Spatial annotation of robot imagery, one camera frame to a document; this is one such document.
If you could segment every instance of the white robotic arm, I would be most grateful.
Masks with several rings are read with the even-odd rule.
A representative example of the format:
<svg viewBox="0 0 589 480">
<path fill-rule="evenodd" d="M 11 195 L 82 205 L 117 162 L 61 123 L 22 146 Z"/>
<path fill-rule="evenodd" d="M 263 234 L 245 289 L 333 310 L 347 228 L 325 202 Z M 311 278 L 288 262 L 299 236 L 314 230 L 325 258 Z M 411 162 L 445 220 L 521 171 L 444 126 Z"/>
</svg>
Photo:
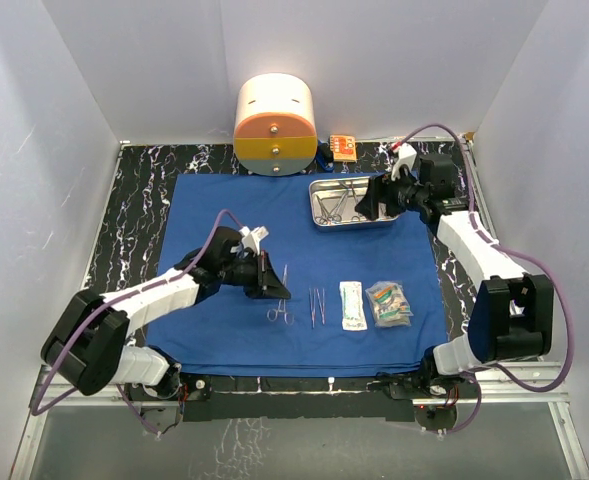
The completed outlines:
<svg viewBox="0 0 589 480">
<path fill-rule="evenodd" d="M 466 200 L 455 195 L 455 167 L 449 155 L 401 158 L 391 174 L 371 177 L 356 211 L 376 220 L 379 204 L 388 216 L 415 211 L 463 265 L 477 290 L 467 332 L 425 352 L 429 378 L 456 376 L 500 360 L 544 355 L 552 337 L 554 288 L 546 275 L 530 275 L 500 252 Z"/>
<path fill-rule="evenodd" d="M 289 299 L 260 248 L 267 234 L 265 227 L 218 227 L 202 249 L 152 280 L 101 295 L 78 292 L 45 342 L 43 360 L 85 395 L 123 383 L 173 391 L 167 384 L 175 383 L 168 379 L 178 374 L 170 371 L 175 362 L 154 349 L 125 345 L 127 339 L 148 323 L 205 300 L 221 284 L 242 286 L 250 298 Z"/>
</svg>

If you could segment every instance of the black marble surface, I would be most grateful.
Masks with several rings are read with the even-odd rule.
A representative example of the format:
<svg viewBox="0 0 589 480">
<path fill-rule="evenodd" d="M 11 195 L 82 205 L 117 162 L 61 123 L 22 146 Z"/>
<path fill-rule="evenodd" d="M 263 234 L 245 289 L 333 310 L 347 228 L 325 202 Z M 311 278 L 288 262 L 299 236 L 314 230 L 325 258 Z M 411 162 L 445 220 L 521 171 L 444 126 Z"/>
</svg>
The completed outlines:
<svg viewBox="0 0 589 480">
<path fill-rule="evenodd" d="M 418 152 L 452 153 L 452 142 L 412 142 Z M 385 143 L 359 143 L 356 163 L 337 163 L 335 172 L 375 173 L 390 170 Z M 457 194 L 467 185 L 460 155 Z M 247 170 L 233 155 L 231 145 L 127 146 L 120 152 L 107 209 L 99 232 L 86 285 L 99 292 L 120 290 L 157 275 L 163 235 L 179 174 L 239 174 Z M 321 173 L 316 165 L 307 173 Z M 469 321 L 474 286 L 452 253 L 428 230 L 438 274 L 450 338 L 462 333 Z"/>
</svg>

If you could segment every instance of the metal tray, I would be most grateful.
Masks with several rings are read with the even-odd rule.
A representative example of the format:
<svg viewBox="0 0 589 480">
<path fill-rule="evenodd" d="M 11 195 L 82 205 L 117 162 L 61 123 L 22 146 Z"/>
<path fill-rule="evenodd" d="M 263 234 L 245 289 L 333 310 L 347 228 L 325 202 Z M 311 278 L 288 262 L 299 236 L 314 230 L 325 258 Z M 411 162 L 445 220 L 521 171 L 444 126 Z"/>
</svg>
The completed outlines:
<svg viewBox="0 0 589 480">
<path fill-rule="evenodd" d="M 363 198 L 370 177 L 345 177 L 310 183 L 310 207 L 314 225 L 321 231 L 389 227 L 398 218 L 385 215 L 381 206 L 378 220 L 367 220 L 354 207 Z"/>
</svg>

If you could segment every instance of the plastic package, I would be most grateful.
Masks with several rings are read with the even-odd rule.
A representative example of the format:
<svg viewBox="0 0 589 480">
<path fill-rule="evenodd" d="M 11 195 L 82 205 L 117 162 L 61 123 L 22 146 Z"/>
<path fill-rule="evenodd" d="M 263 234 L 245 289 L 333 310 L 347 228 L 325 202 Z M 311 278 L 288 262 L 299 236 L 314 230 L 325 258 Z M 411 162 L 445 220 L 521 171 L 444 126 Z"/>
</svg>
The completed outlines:
<svg viewBox="0 0 589 480">
<path fill-rule="evenodd" d="M 339 288 L 343 302 L 343 330 L 367 330 L 361 282 L 341 282 Z"/>
<path fill-rule="evenodd" d="M 412 311 L 403 287 L 394 282 L 376 282 L 365 290 L 377 327 L 411 325 Z"/>
</svg>

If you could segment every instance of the white enclosure wall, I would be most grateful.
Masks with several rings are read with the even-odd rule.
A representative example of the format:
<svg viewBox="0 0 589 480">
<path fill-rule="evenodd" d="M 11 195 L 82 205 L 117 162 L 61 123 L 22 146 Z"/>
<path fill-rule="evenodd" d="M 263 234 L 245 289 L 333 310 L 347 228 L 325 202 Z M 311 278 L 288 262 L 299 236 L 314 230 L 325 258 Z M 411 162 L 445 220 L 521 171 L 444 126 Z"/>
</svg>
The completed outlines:
<svg viewBox="0 0 589 480">
<path fill-rule="evenodd" d="M 229 142 L 242 83 L 305 80 L 321 135 L 475 130 L 547 0 L 43 0 L 119 139 Z"/>
<path fill-rule="evenodd" d="M 40 1 L 0 2 L 0 479 L 78 289 L 118 142 Z"/>
<path fill-rule="evenodd" d="M 545 260 L 569 295 L 572 414 L 589 462 L 588 5 L 550 0 L 481 124 L 476 159 L 502 241 Z"/>
</svg>

